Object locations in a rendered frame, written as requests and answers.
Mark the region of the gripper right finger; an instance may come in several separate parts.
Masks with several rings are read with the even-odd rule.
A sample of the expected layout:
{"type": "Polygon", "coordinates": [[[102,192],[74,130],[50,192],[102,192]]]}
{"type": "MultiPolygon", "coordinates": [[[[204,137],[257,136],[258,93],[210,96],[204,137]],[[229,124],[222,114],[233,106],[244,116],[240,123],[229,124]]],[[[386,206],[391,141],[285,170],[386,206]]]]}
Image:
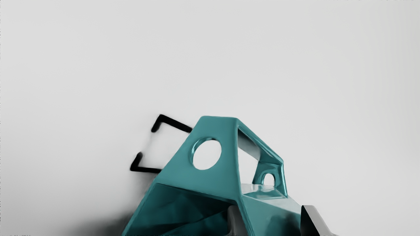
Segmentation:
{"type": "Polygon", "coordinates": [[[338,236],[330,231],[325,221],[313,205],[302,205],[301,236],[338,236]]]}

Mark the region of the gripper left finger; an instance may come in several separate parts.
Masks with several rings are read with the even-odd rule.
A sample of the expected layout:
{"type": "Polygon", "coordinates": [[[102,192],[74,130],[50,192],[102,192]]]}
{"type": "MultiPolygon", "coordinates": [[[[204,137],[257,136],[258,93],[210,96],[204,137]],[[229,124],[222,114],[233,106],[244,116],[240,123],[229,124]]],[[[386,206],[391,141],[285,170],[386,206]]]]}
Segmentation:
{"type": "Polygon", "coordinates": [[[227,236],[248,236],[240,209],[237,205],[231,205],[227,209],[227,236]]]}

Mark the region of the teal faceted mug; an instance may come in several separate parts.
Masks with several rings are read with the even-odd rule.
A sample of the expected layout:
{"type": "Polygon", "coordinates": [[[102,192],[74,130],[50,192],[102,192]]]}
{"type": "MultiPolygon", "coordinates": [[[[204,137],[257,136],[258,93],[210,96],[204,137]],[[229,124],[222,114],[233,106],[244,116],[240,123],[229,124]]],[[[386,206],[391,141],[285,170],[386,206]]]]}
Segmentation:
{"type": "Polygon", "coordinates": [[[239,209],[245,236],[301,236],[301,206],[287,193],[284,161],[239,119],[203,116],[158,173],[121,236],[228,236],[239,209]]]}

